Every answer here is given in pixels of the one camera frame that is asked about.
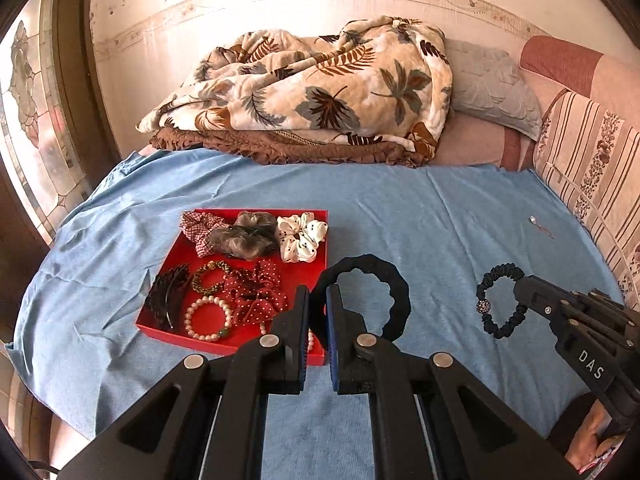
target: gray pillow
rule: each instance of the gray pillow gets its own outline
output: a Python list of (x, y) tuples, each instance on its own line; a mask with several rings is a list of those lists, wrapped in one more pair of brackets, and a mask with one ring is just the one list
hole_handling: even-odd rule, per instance
[(451, 107), (538, 140), (542, 127), (538, 98), (509, 54), (468, 41), (445, 40), (444, 45), (453, 72)]

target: black scrunchie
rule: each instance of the black scrunchie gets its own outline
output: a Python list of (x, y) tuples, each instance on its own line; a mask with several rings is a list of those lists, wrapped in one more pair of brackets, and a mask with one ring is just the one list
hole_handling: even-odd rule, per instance
[(326, 314), (326, 288), (338, 281), (338, 276), (344, 272), (360, 269), (365, 274), (373, 274), (382, 283), (389, 286), (389, 295), (394, 304), (389, 309), (389, 321), (382, 327), (382, 337), (388, 341), (395, 341), (402, 332), (406, 320), (411, 313), (409, 300), (409, 285), (398, 272), (398, 268), (373, 254), (363, 254), (353, 258), (343, 258), (331, 267), (327, 267), (318, 277), (314, 290), (309, 294), (309, 328), (318, 338), (324, 348), (328, 348)]
[(476, 297), (478, 298), (478, 304), (476, 304), (476, 310), (482, 314), (482, 325), (484, 331), (494, 336), (496, 339), (502, 339), (503, 337), (509, 337), (513, 330), (524, 321), (525, 314), (527, 313), (527, 307), (523, 304), (518, 304), (516, 310), (513, 311), (511, 317), (504, 322), (504, 325), (498, 327), (494, 322), (489, 310), (491, 310), (491, 303), (485, 297), (485, 291), (491, 288), (499, 278), (511, 278), (514, 282), (517, 282), (520, 278), (524, 277), (524, 272), (520, 267), (516, 267), (515, 264), (501, 264), (495, 266), (490, 272), (484, 275), (482, 282), (478, 284), (476, 289)]

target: plaid scrunchie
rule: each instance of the plaid scrunchie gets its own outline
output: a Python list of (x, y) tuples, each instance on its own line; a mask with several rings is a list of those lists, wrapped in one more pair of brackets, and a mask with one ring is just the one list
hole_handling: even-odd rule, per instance
[(199, 211), (185, 211), (180, 216), (180, 230), (196, 244), (196, 254), (199, 257), (214, 253), (209, 239), (213, 229), (229, 227), (220, 216)]

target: leaf print blanket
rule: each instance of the leaf print blanket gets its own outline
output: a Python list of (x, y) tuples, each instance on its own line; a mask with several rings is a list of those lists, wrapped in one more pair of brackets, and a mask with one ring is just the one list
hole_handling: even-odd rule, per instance
[(312, 144), (394, 142), (433, 158), (452, 75), (439, 28), (381, 16), (336, 36), (248, 32), (214, 49), (137, 126), (232, 134), (268, 130)]

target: black hair tie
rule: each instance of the black hair tie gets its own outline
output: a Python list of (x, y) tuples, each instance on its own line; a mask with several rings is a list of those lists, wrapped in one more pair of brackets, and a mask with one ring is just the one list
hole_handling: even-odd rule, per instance
[(517, 282), (520, 278), (524, 277), (524, 272), (520, 267), (516, 267), (515, 264), (501, 264), (495, 266), (490, 272), (484, 275), (482, 282), (478, 284), (476, 289), (476, 297), (478, 298), (478, 304), (476, 304), (476, 310), (482, 314), (482, 325), (484, 331), (494, 336), (496, 339), (502, 339), (503, 337), (509, 337), (513, 330), (524, 321), (524, 315), (527, 313), (527, 307), (523, 304), (518, 304), (516, 310), (513, 311), (511, 317), (504, 322), (504, 325), (498, 327), (494, 322), (489, 311), (491, 310), (491, 303), (485, 297), (484, 293), (488, 288), (491, 288), (499, 278), (511, 278), (514, 282)]

